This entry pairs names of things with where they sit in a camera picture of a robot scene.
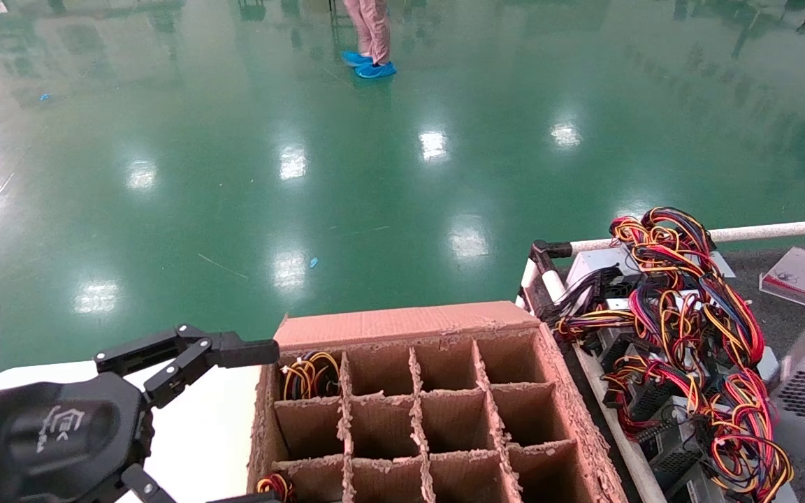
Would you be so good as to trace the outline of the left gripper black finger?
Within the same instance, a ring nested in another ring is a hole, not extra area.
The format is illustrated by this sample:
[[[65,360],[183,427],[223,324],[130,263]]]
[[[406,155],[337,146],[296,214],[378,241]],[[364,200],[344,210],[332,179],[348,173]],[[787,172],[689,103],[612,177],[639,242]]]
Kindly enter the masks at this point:
[[[124,470],[120,480],[122,486],[134,493],[140,502],[177,502],[138,464]],[[275,491],[269,490],[266,493],[250,493],[212,502],[281,502],[281,500]]]
[[[143,388],[147,407],[162,409],[212,368],[271,365],[279,358],[275,340],[248,342],[235,332],[205,332],[181,325],[100,351],[94,362],[98,374],[122,378],[165,363]]]

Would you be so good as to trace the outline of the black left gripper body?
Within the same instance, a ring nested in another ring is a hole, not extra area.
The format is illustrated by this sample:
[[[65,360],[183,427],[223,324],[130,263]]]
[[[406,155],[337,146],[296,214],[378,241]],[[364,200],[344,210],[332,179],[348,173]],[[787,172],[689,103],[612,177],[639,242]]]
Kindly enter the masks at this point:
[[[115,502],[151,453],[143,392],[115,374],[0,391],[0,502]]]

